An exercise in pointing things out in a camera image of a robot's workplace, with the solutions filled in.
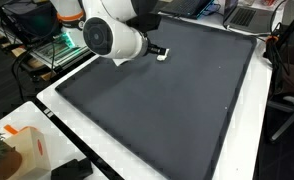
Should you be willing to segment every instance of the laptop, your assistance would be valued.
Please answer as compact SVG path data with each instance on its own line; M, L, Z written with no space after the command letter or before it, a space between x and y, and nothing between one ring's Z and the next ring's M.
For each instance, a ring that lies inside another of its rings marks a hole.
M173 0L160 11L177 17L197 19L213 0Z
M268 33L272 14L272 11L239 6L238 0L226 0L224 27L255 34Z

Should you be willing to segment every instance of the white table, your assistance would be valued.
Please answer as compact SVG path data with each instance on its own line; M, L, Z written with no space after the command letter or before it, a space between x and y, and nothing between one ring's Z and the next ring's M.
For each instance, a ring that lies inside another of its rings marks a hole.
M282 20L277 13L274 25ZM218 14L199 20L186 20L219 29L222 17ZM258 41L249 64L238 101L218 160L214 180L250 180L253 177L260 133L271 80L271 68L262 58L264 43ZM86 61L59 81L42 91L37 98L81 137L99 156L125 179L164 179L162 175L118 143L88 117L68 103L56 91L60 83L72 76L97 56Z
M5 125L11 125L20 130L25 126L33 126L44 134L49 161L52 169L55 169L72 159L82 160L85 155L32 103L26 102L0 120L0 133L4 137L10 137L4 130ZM94 174L87 179L107 180L104 174L92 165ZM40 180L50 179L48 172Z

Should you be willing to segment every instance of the laptop screen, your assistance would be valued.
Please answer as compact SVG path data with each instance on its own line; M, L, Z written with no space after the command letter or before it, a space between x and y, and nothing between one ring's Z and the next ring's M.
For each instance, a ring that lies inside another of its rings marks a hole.
M224 12L224 22L230 16L230 14L234 11L234 9L238 5L238 0L226 0L225 2L225 12Z

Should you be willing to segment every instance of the gray felt surface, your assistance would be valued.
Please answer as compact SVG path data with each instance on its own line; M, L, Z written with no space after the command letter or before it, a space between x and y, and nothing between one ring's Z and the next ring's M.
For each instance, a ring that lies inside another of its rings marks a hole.
M165 177L210 179L256 41L167 18L149 37L167 61L100 58L58 92Z

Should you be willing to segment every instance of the chair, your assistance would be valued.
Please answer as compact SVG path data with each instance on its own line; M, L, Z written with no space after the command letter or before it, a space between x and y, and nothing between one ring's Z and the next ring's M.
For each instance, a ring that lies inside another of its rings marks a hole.
M268 101L267 106L278 109L283 112L293 113L287 121L270 137L271 142L275 142L294 122L294 97L293 96L285 96L283 98L285 101L293 103L293 106L289 106L286 104L281 104L278 102Z

